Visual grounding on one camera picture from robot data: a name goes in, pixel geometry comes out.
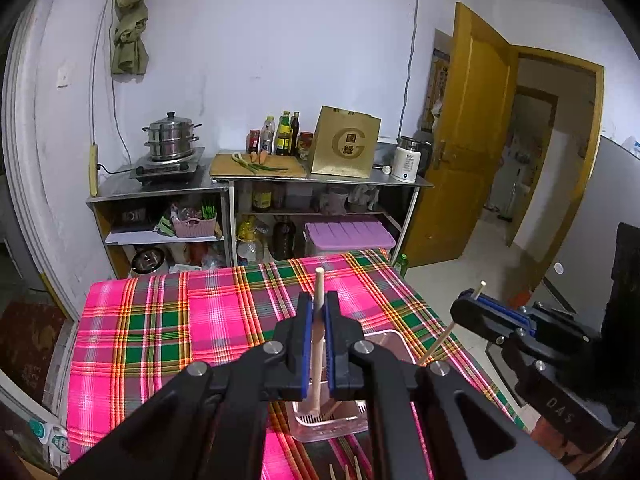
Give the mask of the metal kitchen shelf left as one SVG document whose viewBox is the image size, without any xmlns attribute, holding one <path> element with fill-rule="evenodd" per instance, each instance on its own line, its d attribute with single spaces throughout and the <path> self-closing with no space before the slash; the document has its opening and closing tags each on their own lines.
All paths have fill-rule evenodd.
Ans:
<svg viewBox="0 0 640 480">
<path fill-rule="evenodd" d="M 182 182 L 142 184 L 126 174 L 108 177 L 99 186 L 99 194 L 87 200 L 116 278 L 126 278 L 134 248 L 191 243 L 216 244 L 224 256 L 224 264 L 236 263 L 232 247 L 232 186 L 216 181 L 209 174 L 212 160 L 204 158 L 193 178 Z M 154 231 L 160 217 L 173 203 L 212 204 L 217 214 L 219 235 L 184 238 L 163 236 Z"/>
</svg>

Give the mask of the grey refrigerator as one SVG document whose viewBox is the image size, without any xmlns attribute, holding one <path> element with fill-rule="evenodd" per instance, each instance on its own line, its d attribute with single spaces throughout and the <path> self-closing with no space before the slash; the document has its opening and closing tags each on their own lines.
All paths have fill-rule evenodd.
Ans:
<svg viewBox="0 0 640 480">
<path fill-rule="evenodd" d="M 622 222 L 639 224 L 639 159 L 603 138 L 570 230 L 532 300 L 600 328 L 612 292 L 616 232 Z"/>
</svg>

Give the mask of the green bottle on floor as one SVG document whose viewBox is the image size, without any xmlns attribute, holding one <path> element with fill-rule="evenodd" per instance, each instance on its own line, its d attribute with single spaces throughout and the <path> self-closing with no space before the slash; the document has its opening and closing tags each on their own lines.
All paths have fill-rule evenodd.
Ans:
<svg viewBox="0 0 640 480">
<path fill-rule="evenodd" d="M 396 270 L 402 278 L 406 276 L 408 264 L 409 260 L 405 254 L 401 254 L 396 261 Z"/>
</svg>

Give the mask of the pink plaid tablecloth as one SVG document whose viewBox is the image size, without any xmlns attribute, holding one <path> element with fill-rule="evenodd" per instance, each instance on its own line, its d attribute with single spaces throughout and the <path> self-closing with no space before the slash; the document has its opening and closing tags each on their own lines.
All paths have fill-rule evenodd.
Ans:
<svg viewBox="0 0 640 480">
<path fill-rule="evenodd" d="M 326 290 L 337 291 L 342 315 L 356 318 L 367 336 L 394 330 L 417 360 L 444 331 L 444 322 L 390 266 L 385 249 L 93 284 L 70 369 L 72 464 L 192 361 L 232 362 L 271 339 L 277 322 L 295 314 L 299 294 L 314 290 L 318 266 L 326 270 Z M 435 359 L 449 361 L 525 429 L 456 336 Z M 303 444 L 293 437 L 284 402 L 269 405 L 259 479 L 329 479 L 329 464 L 339 479 L 345 465 L 356 479 L 355 455 L 362 478 L 373 479 L 367 430 Z"/>
</svg>

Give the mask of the white electric kettle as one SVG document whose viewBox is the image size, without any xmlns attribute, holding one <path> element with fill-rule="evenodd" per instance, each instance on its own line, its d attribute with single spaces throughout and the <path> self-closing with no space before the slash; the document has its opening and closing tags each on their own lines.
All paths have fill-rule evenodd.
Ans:
<svg viewBox="0 0 640 480">
<path fill-rule="evenodd" d="M 390 175 L 396 180 L 413 183 L 418 176 L 421 155 L 420 142 L 408 136 L 401 136 L 397 141 Z"/>
</svg>

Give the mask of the purple storage box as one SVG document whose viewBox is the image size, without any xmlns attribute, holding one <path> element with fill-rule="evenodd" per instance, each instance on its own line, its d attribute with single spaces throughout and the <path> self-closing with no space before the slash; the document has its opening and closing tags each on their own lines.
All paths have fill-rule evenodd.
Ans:
<svg viewBox="0 0 640 480">
<path fill-rule="evenodd" d="M 391 250 L 393 235 L 374 219 L 308 222 L 304 227 L 305 255 L 341 254 L 361 249 Z"/>
</svg>

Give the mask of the pink small basket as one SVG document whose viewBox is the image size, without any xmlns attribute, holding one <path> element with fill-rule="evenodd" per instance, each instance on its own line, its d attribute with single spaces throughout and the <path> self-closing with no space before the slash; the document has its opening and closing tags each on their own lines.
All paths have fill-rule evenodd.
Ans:
<svg viewBox="0 0 640 480">
<path fill-rule="evenodd" d="M 180 238 L 211 237 L 216 234 L 216 217 L 211 219 L 189 218 L 186 220 L 172 218 L 171 223 L 176 235 Z"/>
</svg>

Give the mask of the green oil bottle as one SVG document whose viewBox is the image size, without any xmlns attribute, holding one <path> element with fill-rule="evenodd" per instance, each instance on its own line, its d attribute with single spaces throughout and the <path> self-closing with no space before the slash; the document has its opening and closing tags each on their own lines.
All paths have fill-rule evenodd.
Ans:
<svg viewBox="0 0 640 480">
<path fill-rule="evenodd" d="M 291 136 L 291 113 L 285 110 L 279 118 L 277 128 L 276 153 L 278 155 L 290 154 Z"/>
</svg>

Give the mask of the black induction cooker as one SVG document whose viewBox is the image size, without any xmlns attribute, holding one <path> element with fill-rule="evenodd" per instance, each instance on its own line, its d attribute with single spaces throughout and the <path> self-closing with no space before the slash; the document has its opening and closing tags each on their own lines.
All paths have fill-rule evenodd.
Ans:
<svg viewBox="0 0 640 480">
<path fill-rule="evenodd" d="M 129 171 L 129 177 L 142 184 L 160 181 L 187 181 L 198 170 L 203 153 L 204 148 L 199 146 L 194 148 L 191 155 L 171 160 L 153 160 L 149 154 L 146 154 L 136 161 Z"/>
</svg>

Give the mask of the dark soy sauce bottle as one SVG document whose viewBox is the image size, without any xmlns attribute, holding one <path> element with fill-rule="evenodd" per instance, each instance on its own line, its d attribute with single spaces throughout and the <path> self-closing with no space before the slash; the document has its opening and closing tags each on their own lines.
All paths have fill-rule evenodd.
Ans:
<svg viewBox="0 0 640 480">
<path fill-rule="evenodd" d="M 299 136 L 299 112 L 296 110 L 291 118 L 291 143 L 290 154 L 296 156 L 298 153 L 297 140 Z"/>
</svg>

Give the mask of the clear plastic bottle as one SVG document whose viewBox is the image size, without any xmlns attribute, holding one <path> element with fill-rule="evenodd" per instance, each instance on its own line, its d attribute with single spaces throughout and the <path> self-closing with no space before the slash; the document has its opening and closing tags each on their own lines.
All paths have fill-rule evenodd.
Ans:
<svg viewBox="0 0 640 480">
<path fill-rule="evenodd" d="M 273 116 L 267 116 L 262 131 L 260 132 L 260 150 L 271 154 L 273 150 L 273 137 L 276 133 L 276 122 Z"/>
</svg>

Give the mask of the red sauce jar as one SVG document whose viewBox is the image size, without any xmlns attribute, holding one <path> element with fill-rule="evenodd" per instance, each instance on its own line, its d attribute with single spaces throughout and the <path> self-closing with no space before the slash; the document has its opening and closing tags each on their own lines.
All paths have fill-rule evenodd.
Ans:
<svg viewBox="0 0 640 480">
<path fill-rule="evenodd" d="M 252 129 L 247 136 L 247 153 L 259 153 L 262 141 L 260 140 L 260 131 Z"/>
</svg>

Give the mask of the stainless steel steamer pot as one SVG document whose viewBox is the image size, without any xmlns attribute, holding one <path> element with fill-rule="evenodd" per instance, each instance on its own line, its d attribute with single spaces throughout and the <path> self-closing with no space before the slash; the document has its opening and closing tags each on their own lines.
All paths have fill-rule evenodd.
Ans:
<svg viewBox="0 0 640 480">
<path fill-rule="evenodd" d="M 145 146 L 153 162 L 169 162 L 191 156 L 195 151 L 198 136 L 194 133 L 201 124 L 190 118 L 178 117 L 175 112 L 142 128 L 148 136 Z"/>
</svg>

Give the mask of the beige power strip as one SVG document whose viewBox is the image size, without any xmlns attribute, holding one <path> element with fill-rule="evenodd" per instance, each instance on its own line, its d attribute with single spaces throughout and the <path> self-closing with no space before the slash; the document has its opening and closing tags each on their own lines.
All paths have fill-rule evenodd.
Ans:
<svg viewBox="0 0 640 480">
<path fill-rule="evenodd" d="M 91 197 L 96 197 L 99 194 L 98 148 L 99 147 L 95 143 L 91 144 L 90 148 L 89 148 L 88 174 L 89 174 L 89 191 L 90 191 L 90 196 Z"/>
</svg>

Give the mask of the green hanging cloth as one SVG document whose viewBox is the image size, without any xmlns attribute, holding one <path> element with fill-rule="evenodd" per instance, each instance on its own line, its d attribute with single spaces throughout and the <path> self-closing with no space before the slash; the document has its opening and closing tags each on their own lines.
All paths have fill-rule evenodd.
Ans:
<svg viewBox="0 0 640 480">
<path fill-rule="evenodd" d="M 149 63 L 142 40 L 149 18 L 145 0 L 114 1 L 118 24 L 113 35 L 112 74 L 144 75 Z"/>
</svg>

